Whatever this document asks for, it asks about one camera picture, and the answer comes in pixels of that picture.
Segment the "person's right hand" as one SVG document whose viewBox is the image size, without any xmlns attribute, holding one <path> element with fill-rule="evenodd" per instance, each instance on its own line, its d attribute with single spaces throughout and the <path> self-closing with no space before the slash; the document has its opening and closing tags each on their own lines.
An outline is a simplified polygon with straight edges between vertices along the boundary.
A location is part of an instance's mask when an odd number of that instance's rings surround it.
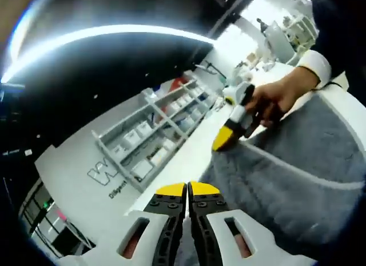
<svg viewBox="0 0 366 266">
<path fill-rule="evenodd" d="M 294 68 L 282 79 L 255 88 L 251 101 L 245 106 L 246 111 L 258 114 L 260 124 L 270 127 L 319 83 L 318 76 L 309 69 Z"/>
</svg>

